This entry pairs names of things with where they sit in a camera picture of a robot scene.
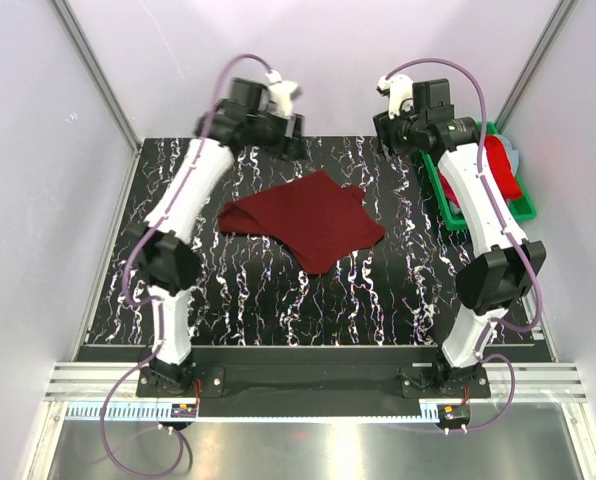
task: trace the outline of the red cloth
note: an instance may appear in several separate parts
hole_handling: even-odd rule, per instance
[[[487,152],[489,168],[494,176],[494,180],[498,184],[500,193],[502,193],[502,198],[505,200],[518,200],[522,198],[522,189],[511,171],[507,151],[500,139],[493,135],[487,135],[485,137],[485,151]],[[459,205],[456,194],[449,186],[449,182],[442,175],[440,175],[440,183],[445,192],[445,197],[456,205]]]
[[[327,273],[353,251],[373,247],[385,229],[362,208],[365,192],[341,188],[324,170],[225,205],[222,232],[271,235],[307,273]]]

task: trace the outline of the black mounting plate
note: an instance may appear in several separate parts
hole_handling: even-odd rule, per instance
[[[218,398],[222,396],[225,383],[225,369],[217,366],[199,366],[190,364],[194,380],[200,380],[200,398]],[[195,397],[193,387],[181,391],[174,382],[170,382],[154,373],[151,368],[144,367],[140,370],[138,379],[137,397],[152,398],[190,398]]]
[[[426,374],[431,371],[429,367],[401,367],[400,376],[402,381],[402,396],[407,399],[420,398],[445,398],[461,400],[465,396],[464,389],[455,388],[447,389],[440,392],[434,387],[419,388],[414,382],[419,381],[420,378],[425,378]],[[475,378],[471,379],[467,385],[469,386],[469,398],[491,398],[491,390],[489,389],[489,379],[484,368],[478,371]]]

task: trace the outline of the dark red towel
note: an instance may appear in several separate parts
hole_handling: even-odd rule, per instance
[[[327,273],[336,261],[371,248],[385,229],[362,208],[365,192],[340,188],[324,172],[225,205],[222,232],[271,235],[285,243],[307,273]]]

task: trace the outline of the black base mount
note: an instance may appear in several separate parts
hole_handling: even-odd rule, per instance
[[[437,359],[426,367],[400,369],[402,394],[405,398],[490,398],[487,372],[481,364],[452,368],[439,349]]]
[[[199,366],[191,355],[180,365],[168,364],[154,358],[149,365],[140,369],[136,396],[217,398],[222,396],[224,376],[224,368]]]

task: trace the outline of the metal floor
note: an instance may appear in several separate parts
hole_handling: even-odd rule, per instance
[[[494,414],[474,405],[472,424]],[[145,422],[109,422],[119,459],[142,472],[169,467],[178,443]],[[434,434],[412,433],[403,429]],[[503,420],[479,433],[445,437],[430,425],[197,423],[183,431],[185,453],[172,479],[581,479],[558,405],[513,405]],[[50,479],[129,479],[104,459],[97,422],[66,421]]]

